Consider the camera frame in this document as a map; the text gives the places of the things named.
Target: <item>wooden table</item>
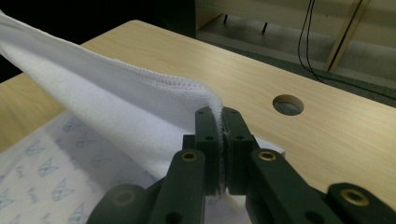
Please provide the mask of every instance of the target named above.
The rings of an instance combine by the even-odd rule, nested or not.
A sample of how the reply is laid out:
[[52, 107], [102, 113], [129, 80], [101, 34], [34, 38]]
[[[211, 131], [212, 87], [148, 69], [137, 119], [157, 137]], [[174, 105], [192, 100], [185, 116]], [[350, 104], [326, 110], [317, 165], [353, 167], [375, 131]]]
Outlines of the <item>wooden table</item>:
[[[83, 47], [157, 72], [199, 80], [239, 110], [253, 134], [286, 149], [314, 188], [350, 182], [396, 209], [396, 109], [296, 76], [265, 63], [130, 21]], [[304, 111], [273, 107], [282, 94]], [[0, 150], [54, 118], [63, 107], [21, 74], [0, 84]]]

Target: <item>floor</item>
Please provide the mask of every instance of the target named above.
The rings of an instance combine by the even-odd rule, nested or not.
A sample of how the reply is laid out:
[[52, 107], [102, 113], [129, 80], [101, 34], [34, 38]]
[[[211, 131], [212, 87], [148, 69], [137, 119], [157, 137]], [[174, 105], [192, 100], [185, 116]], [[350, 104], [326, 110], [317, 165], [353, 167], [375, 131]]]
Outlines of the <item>floor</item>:
[[[300, 66], [297, 50], [301, 30], [268, 24], [262, 35], [263, 21], [249, 21], [231, 15], [225, 24], [223, 20], [224, 15], [220, 15], [202, 27], [197, 32], [197, 39]], [[325, 63], [334, 42], [335, 39], [326, 35], [312, 32], [309, 35], [309, 62], [324, 76], [328, 74]], [[304, 38], [301, 53], [306, 65]], [[351, 41], [332, 73], [358, 83], [373, 84], [379, 89], [385, 88], [387, 95], [391, 95], [390, 99], [396, 100], [396, 49]]]

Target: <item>black wire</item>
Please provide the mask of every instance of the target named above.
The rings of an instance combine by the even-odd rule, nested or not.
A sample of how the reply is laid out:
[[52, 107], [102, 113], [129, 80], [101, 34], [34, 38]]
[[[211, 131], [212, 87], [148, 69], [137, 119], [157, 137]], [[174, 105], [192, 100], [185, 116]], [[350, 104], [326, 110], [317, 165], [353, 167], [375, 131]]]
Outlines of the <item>black wire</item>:
[[303, 38], [303, 33], [304, 33], [305, 25], [306, 25], [306, 19], [308, 19], [309, 8], [311, 8], [311, 3], [312, 3], [312, 0], [309, 1], [308, 10], [306, 11], [306, 14], [305, 14], [304, 24], [303, 24], [303, 28], [301, 29], [300, 38], [299, 38], [299, 40], [298, 40], [298, 48], [297, 48], [298, 59], [300, 60], [300, 64], [301, 64], [301, 65], [303, 66], [303, 68], [305, 68], [308, 72], [311, 72], [311, 71], [310, 71], [307, 67], [305, 67], [305, 65], [303, 64], [303, 61], [301, 61], [300, 48], [301, 48], [301, 39]]
[[[307, 70], [308, 72], [310, 72], [310, 73], [315, 77], [315, 79], [316, 79], [317, 81], [319, 81], [319, 82], [321, 82], [321, 83], [323, 83], [323, 84], [325, 84], [325, 83], [324, 83], [322, 80], [320, 80], [319, 77], [321, 77], [321, 78], [323, 78], [323, 79], [331, 80], [331, 81], [336, 81], [336, 82], [339, 82], [339, 83], [342, 83], [342, 84], [345, 84], [345, 85], [348, 85], [348, 86], [351, 86], [351, 87], [355, 87], [355, 88], [358, 88], [358, 89], [360, 89], [360, 90], [364, 90], [364, 91], [368, 91], [368, 92], [371, 92], [371, 93], [375, 93], [375, 94], [378, 94], [378, 95], [380, 95], [380, 96], [387, 97], [387, 98], [389, 98], [389, 99], [391, 99], [391, 100], [396, 100], [395, 97], [388, 96], [388, 95], [383, 94], [383, 93], [381, 93], [381, 92], [372, 91], [372, 90], [369, 90], [369, 89], [366, 89], [366, 88], [357, 86], [357, 85], [355, 85], [355, 84], [352, 84], [352, 83], [349, 83], [349, 82], [345, 82], [345, 81], [343, 81], [343, 80], [338, 80], [338, 79], [331, 78], [331, 77], [319, 76], [319, 75], [317, 75], [317, 74], [314, 72], [314, 69], [312, 68], [311, 63], [309, 62], [308, 51], [309, 51], [309, 32], [310, 32], [310, 29], [311, 29], [312, 12], [313, 12], [313, 10], [314, 10], [315, 1], [316, 1], [316, 0], [310, 0], [310, 1], [309, 1], [308, 10], [306, 11], [306, 14], [305, 14], [304, 25], [303, 25], [303, 28], [302, 28], [302, 30], [301, 30], [300, 38], [299, 38], [299, 41], [298, 41], [298, 59], [299, 59], [299, 61], [300, 61], [300, 64], [303, 66], [303, 68], [304, 68], [305, 70]], [[308, 62], [308, 67], [306, 67], [306, 66], [303, 64], [303, 61], [301, 60], [300, 48], [301, 48], [301, 40], [302, 40], [302, 38], [303, 38], [303, 33], [304, 33], [305, 25], [306, 25], [306, 20], [308, 19], [308, 15], [309, 15], [309, 22], [308, 22], [308, 28], [307, 28], [307, 32], [306, 32], [306, 46], [305, 46], [305, 50], [306, 50], [306, 52], [305, 52], [305, 57], [306, 57], [306, 60], [307, 60], [307, 62]]]
[[314, 10], [314, 4], [315, 4], [315, 0], [312, 1], [312, 5], [311, 5], [311, 11], [310, 11], [310, 15], [309, 15], [309, 23], [308, 23], [308, 31], [306, 32], [306, 53], [305, 53], [305, 57], [306, 57], [306, 61], [308, 62], [309, 65], [309, 69], [311, 71], [311, 73], [314, 75], [314, 77], [317, 77], [314, 73], [314, 70], [312, 69], [311, 63], [309, 62], [309, 57], [308, 57], [308, 49], [309, 49], [309, 31], [311, 30], [311, 21], [312, 21], [312, 11]]

